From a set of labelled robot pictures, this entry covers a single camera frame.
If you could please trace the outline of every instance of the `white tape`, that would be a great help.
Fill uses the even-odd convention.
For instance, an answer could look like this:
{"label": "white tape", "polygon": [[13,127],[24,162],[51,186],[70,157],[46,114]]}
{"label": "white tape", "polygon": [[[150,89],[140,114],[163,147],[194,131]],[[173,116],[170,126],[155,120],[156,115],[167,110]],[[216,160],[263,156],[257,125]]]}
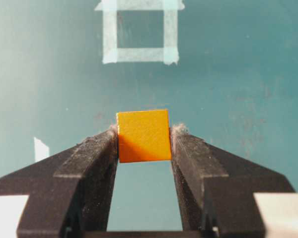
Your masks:
{"label": "white tape", "polygon": [[50,148],[36,137],[34,137],[34,156],[35,162],[39,162],[50,156]]}
{"label": "white tape", "polygon": [[298,238],[298,193],[255,193],[266,238]]}
{"label": "white tape", "polygon": [[183,10],[182,0],[102,0],[95,11]]}
{"label": "white tape", "polygon": [[0,196],[0,237],[17,238],[16,230],[28,197]]}
{"label": "white tape", "polygon": [[[162,61],[177,64],[178,10],[182,9],[182,0],[102,0],[95,11],[103,11],[103,63]],[[118,10],[163,11],[163,48],[118,48]]]}

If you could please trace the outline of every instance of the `white tape square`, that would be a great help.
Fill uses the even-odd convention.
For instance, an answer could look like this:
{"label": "white tape square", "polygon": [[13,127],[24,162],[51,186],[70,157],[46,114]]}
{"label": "white tape square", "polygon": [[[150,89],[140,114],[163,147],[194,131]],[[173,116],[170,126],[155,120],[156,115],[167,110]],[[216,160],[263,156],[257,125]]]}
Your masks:
{"label": "white tape square", "polygon": [[[178,10],[182,0],[102,0],[95,11],[103,11],[103,63],[154,62],[177,63]],[[163,16],[163,48],[118,48],[117,11],[160,10]]]}

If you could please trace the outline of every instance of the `black clamp jaw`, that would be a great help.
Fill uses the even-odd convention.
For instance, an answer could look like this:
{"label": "black clamp jaw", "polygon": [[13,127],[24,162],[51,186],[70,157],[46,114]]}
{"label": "black clamp jaw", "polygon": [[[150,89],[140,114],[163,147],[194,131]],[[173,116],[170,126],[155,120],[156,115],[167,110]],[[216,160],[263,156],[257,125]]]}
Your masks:
{"label": "black clamp jaw", "polygon": [[253,193],[295,192],[285,176],[190,134],[171,137],[183,231],[106,232],[118,163],[117,133],[110,129],[0,178],[0,195],[29,195],[17,236],[265,237]]}

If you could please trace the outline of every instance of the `orange square chip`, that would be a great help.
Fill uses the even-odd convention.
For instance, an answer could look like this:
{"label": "orange square chip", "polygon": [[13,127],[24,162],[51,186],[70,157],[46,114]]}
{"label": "orange square chip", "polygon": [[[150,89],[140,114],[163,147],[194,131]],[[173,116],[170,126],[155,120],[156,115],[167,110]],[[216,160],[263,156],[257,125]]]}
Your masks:
{"label": "orange square chip", "polygon": [[167,110],[117,113],[121,163],[171,160]]}

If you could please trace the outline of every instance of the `teal surface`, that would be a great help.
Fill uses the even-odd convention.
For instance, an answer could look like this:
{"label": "teal surface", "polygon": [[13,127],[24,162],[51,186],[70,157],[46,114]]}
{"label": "teal surface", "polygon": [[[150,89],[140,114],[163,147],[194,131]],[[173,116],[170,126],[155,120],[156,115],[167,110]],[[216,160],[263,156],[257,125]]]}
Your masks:
{"label": "teal surface", "polygon": [[[0,0],[0,176],[167,108],[207,142],[298,191],[298,0],[185,0],[177,65],[102,64],[97,0]],[[120,47],[162,47],[162,12],[119,12]],[[119,165],[109,230],[180,230],[169,162]]]}

